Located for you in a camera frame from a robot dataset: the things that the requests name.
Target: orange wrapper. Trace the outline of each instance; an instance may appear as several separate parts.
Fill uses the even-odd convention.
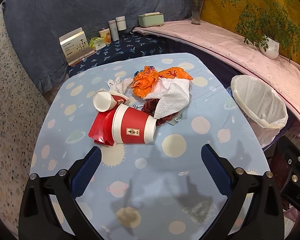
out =
[[[144,98],[150,93],[152,87],[158,81],[158,72],[155,68],[145,66],[145,69],[139,72],[133,79],[133,93],[141,98]]]
[[[180,67],[171,67],[166,70],[162,70],[158,73],[160,78],[184,78],[188,80],[193,80],[192,76],[190,76],[183,68]]]

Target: white napkin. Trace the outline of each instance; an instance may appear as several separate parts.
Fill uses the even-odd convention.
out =
[[[188,79],[162,78],[152,88],[144,99],[160,99],[154,111],[154,118],[160,119],[174,114],[190,102]]]
[[[110,88],[109,91],[124,94],[127,91],[128,87],[130,87],[132,81],[132,78],[126,78],[121,82],[120,77],[118,77],[115,81],[109,79],[107,83]]]

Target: blue gray fabric backdrop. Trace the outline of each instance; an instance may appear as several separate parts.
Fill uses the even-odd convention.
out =
[[[156,11],[165,21],[191,16],[189,0],[6,0],[4,18],[22,65],[43,93],[66,73],[60,36],[82,27],[90,38],[123,15],[131,29],[138,15]]]

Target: blue gripper pad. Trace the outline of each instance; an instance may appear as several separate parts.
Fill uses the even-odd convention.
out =
[[[207,145],[201,148],[201,158],[219,192],[229,198],[232,194],[231,179]]]
[[[72,198],[80,197],[101,163],[101,150],[96,147],[71,181]]]

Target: white trash bag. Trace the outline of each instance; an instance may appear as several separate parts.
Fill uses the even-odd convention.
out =
[[[261,147],[270,144],[288,120],[287,108],[277,92],[262,80],[247,75],[234,76],[231,90]]]

